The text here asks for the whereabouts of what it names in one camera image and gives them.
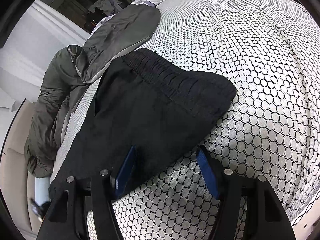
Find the black pants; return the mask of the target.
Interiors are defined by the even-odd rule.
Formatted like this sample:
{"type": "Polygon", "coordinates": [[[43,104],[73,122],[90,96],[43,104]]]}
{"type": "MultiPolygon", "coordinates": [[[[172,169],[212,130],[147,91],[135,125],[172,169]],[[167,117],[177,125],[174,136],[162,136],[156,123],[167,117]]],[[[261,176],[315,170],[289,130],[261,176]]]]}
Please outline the black pants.
{"type": "Polygon", "coordinates": [[[183,70],[148,49],[112,61],[84,123],[50,185],[86,179],[107,169],[130,193],[192,150],[229,110],[236,87],[222,75],[183,70]],[[127,168],[131,150],[136,156],[127,168]],[[127,179],[120,181],[119,172],[127,179]]]}

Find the light blue pillow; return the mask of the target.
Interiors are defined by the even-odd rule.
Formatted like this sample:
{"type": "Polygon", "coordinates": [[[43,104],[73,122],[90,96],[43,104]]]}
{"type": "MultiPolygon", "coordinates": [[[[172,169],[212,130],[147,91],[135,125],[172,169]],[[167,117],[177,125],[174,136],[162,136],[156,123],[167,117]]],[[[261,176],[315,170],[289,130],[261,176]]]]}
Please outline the light blue pillow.
{"type": "Polygon", "coordinates": [[[42,205],[50,201],[49,197],[50,178],[35,178],[35,202],[42,205]]]}

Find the beige upholstered headboard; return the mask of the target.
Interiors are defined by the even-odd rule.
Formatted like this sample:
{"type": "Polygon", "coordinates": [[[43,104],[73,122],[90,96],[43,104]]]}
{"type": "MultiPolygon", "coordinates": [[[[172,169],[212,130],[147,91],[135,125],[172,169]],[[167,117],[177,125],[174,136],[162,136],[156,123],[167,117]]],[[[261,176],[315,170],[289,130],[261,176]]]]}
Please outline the beige upholstered headboard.
{"type": "Polygon", "coordinates": [[[1,192],[12,221],[25,239],[36,239],[41,226],[30,205],[30,199],[35,198],[35,177],[28,172],[24,157],[33,113],[34,104],[23,100],[1,149],[1,192]]]}

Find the grey-green duvet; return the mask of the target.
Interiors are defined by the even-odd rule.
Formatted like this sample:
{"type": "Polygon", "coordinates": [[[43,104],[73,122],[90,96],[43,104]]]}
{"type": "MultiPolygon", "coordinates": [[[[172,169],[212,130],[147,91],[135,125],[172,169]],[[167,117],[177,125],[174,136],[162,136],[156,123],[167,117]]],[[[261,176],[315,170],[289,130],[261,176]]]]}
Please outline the grey-green duvet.
{"type": "Polygon", "coordinates": [[[131,4],[102,19],[83,46],[68,45],[54,55],[43,77],[24,146],[27,169],[34,177],[52,175],[70,114],[90,84],[114,59],[150,39],[160,20],[156,7],[131,4]]]}

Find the white honeycomb-pattern bed sheet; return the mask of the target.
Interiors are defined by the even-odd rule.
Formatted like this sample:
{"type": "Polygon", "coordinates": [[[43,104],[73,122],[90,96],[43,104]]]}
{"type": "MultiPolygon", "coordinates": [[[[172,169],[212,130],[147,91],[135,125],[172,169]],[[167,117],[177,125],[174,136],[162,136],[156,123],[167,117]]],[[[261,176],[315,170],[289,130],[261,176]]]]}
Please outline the white honeycomb-pattern bed sheet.
{"type": "MultiPolygon", "coordinates": [[[[167,0],[159,10],[141,48],[234,83],[205,145],[238,174],[265,176],[297,229],[300,211],[319,197],[318,25],[293,0],[167,0]]],[[[194,155],[115,203],[125,239],[208,239],[219,202],[194,155]]]]}

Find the dark clothes heap in background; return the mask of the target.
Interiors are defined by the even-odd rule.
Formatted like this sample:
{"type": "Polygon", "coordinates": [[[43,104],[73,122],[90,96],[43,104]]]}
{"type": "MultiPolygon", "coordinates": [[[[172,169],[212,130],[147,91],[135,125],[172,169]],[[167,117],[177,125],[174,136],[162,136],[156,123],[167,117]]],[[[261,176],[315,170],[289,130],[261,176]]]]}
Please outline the dark clothes heap in background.
{"type": "Polygon", "coordinates": [[[106,16],[114,15],[122,11],[121,1],[119,0],[97,0],[89,7],[89,11],[95,13],[97,9],[101,10],[106,16]]]}

